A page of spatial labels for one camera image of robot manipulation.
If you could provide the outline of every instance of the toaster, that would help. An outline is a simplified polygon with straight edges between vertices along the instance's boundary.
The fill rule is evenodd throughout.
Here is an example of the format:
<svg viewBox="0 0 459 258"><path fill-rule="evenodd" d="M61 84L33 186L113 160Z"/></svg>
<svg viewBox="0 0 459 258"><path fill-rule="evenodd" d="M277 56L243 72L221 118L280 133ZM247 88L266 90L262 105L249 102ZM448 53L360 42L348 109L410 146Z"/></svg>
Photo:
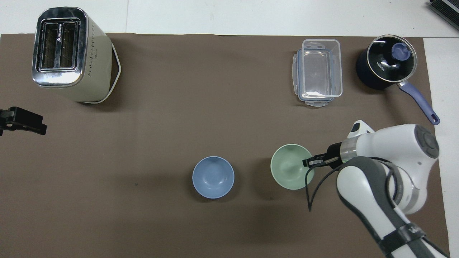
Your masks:
<svg viewBox="0 0 459 258"><path fill-rule="evenodd" d="M112 50L119 69L110 86ZM32 67L39 87L74 101L100 103L110 95L120 73L111 40L86 12L56 7L40 15Z"/></svg>

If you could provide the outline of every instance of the green bowl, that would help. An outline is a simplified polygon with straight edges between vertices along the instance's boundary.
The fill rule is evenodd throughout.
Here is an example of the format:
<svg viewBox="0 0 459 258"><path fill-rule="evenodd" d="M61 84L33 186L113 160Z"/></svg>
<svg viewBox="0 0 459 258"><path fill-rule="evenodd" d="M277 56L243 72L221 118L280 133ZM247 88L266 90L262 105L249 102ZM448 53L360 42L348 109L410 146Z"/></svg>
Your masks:
<svg viewBox="0 0 459 258"><path fill-rule="evenodd" d="M303 159L312 157L311 153L298 144L287 144L277 149L271 158L271 174L274 180L290 190L305 187L304 177L308 168L303 166ZM314 170L308 174L308 184L314 177Z"/></svg>

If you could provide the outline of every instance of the blue handle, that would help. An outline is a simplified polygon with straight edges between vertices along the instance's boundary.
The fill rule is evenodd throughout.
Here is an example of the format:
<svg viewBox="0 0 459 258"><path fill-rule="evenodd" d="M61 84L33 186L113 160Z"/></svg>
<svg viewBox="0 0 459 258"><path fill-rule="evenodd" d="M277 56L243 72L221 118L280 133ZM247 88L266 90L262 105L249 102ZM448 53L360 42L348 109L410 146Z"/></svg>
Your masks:
<svg viewBox="0 0 459 258"><path fill-rule="evenodd" d="M403 81L399 83L398 86L403 92L409 94L414 99L414 101L416 101L422 112L424 112L425 116L432 124L437 125L440 123L440 118L438 118L430 104L427 102L427 100L425 100L424 96L414 85L408 81Z"/></svg>

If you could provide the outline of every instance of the toaster slot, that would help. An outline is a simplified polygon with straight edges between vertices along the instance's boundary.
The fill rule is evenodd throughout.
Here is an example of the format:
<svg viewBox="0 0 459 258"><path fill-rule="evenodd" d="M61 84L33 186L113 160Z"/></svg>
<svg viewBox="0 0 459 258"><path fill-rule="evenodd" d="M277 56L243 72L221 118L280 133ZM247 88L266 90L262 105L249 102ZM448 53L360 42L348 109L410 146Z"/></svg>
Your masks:
<svg viewBox="0 0 459 258"><path fill-rule="evenodd" d="M61 58L59 62L60 68L73 68L76 56L75 36L76 23L66 22L62 26L62 43L61 43Z"/></svg>
<svg viewBox="0 0 459 258"><path fill-rule="evenodd" d="M42 68L53 68L54 58L56 54L56 38L58 33L59 25L57 23L46 23L45 24L45 36L42 48Z"/></svg>

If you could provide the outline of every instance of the blue lid knob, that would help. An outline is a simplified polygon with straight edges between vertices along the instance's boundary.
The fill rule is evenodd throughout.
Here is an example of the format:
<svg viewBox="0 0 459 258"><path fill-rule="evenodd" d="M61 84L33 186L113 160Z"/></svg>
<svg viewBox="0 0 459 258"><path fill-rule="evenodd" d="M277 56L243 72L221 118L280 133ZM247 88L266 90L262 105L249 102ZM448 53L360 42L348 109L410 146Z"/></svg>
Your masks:
<svg viewBox="0 0 459 258"><path fill-rule="evenodd" d="M399 61L405 61L411 56L411 51L405 43L396 43L392 46L392 57Z"/></svg>

